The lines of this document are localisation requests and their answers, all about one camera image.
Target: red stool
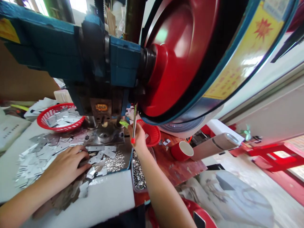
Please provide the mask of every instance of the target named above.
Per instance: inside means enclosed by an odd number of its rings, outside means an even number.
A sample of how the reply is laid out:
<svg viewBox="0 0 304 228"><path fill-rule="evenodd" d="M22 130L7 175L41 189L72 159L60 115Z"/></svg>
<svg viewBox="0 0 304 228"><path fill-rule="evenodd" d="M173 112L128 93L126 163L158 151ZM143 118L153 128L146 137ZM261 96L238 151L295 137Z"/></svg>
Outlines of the red stool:
<svg viewBox="0 0 304 228"><path fill-rule="evenodd" d="M284 151L290 157L281 158L274 152ZM294 145L287 142L280 142L276 144L253 147L253 150L247 152L250 156L261 156L271 165L267 168L270 172L277 172L286 170L292 167L304 165L304 152Z"/></svg>

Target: workbench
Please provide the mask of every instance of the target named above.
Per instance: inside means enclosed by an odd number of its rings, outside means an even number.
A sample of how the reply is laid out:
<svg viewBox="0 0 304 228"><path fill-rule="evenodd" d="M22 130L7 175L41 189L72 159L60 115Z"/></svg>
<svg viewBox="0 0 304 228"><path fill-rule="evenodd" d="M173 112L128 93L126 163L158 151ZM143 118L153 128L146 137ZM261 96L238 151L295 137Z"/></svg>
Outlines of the workbench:
<svg viewBox="0 0 304 228"><path fill-rule="evenodd" d="M19 154L29 147L29 139L48 132L52 131L42 129L36 121L33 122L0 158L0 203L10 200L20 191L14 187L14 177L19 167L16 161ZM186 162L179 162L172 157L170 147L179 143L181 139L163 132L161 139L163 141L169 139L171 142L168 144L168 150L163 145L153 147L156 161L174 186L207 169L202 161L189 159ZM38 221L29 219L24 227L92 226L113 217L113 214L118 215L149 201L148 193L133 192L130 170L108 174L102 178L104 180L101 181L101 184L89 186L87 198L78 199L60 215L55 216L54 212L50 211ZM83 217L79 214L83 211L90 211L92 207L97 210L90 212L90 217Z"/></svg>
<svg viewBox="0 0 304 228"><path fill-rule="evenodd" d="M164 145L159 144L154 146L153 149L158 166L174 186L177 186L204 170L207 170L207 166L205 166L201 160L192 161L191 159L188 159L184 162L175 160L171 155L170 147L183 141L183 139L161 132L161 140L165 141L166 139L171 141L167 145L169 147L168 149L166 149ZM134 192L134 200L135 206L139 206L148 202L150 197L148 193Z"/></svg>

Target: tiled floor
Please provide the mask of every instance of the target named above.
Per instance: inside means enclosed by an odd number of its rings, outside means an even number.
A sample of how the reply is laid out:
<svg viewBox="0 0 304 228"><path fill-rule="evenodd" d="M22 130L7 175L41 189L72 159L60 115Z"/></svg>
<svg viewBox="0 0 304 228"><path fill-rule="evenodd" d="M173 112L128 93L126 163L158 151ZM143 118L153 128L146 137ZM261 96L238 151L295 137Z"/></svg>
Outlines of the tiled floor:
<svg viewBox="0 0 304 228"><path fill-rule="evenodd" d="M285 192L276 182L260 170L248 155L231 154L213 156L218 163L263 194L273 207L275 228L304 227L304 207Z"/></svg>
<svg viewBox="0 0 304 228"><path fill-rule="evenodd" d="M304 151L304 135L287 140L286 142L291 143L294 146L296 146L297 148L299 148L300 150ZM302 179L304 179L304 165L291 168L290 170L295 172Z"/></svg>

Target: small red basket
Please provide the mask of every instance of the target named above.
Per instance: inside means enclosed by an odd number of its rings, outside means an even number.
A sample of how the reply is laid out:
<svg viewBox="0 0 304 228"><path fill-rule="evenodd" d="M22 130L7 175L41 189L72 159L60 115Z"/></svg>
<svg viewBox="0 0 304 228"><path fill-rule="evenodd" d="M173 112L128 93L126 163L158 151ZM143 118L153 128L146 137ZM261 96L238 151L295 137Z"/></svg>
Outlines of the small red basket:
<svg viewBox="0 0 304 228"><path fill-rule="evenodd" d="M38 116L37 118L38 125L44 129L53 130L56 132L68 132L79 128L82 125L83 121L85 120L84 116L77 122L61 128L49 127L47 125L46 119L51 117L55 113L59 112L63 108L76 108L76 106L73 103L65 103L65 104L57 104L52 107L49 107L48 109L40 113L40 115Z"/></svg>
<svg viewBox="0 0 304 228"><path fill-rule="evenodd" d="M148 138L146 138L146 144L148 147L153 147L158 144L161 139L161 132L157 126L152 126L145 123L142 119L137 120L137 124L141 125Z"/></svg>

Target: orange label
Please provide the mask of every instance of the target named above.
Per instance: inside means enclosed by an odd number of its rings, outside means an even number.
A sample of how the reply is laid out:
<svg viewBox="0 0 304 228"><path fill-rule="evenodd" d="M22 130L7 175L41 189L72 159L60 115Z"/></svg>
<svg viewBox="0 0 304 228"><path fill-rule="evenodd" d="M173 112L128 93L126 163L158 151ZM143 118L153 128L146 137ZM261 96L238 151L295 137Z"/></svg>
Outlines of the orange label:
<svg viewBox="0 0 304 228"><path fill-rule="evenodd" d="M20 43L15 28L13 27L12 23L6 18L2 18L0 20L0 37L16 43Z"/></svg>
<svg viewBox="0 0 304 228"><path fill-rule="evenodd" d="M98 111L107 111L108 110L108 106L106 104L97 104L97 105L95 105L95 107Z"/></svg>

